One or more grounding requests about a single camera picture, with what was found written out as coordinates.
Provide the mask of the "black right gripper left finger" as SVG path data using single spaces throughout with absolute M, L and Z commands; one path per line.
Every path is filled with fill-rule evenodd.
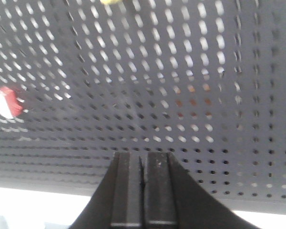
M 143 167 L 139 156 L 116 153 L 72 229 L 143 228 Z

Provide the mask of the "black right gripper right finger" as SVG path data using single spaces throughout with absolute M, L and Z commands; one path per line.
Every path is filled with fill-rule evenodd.
M 148 229 L 255 229 L 208 194 L 173 154 L 151 152 L 145 168 Z

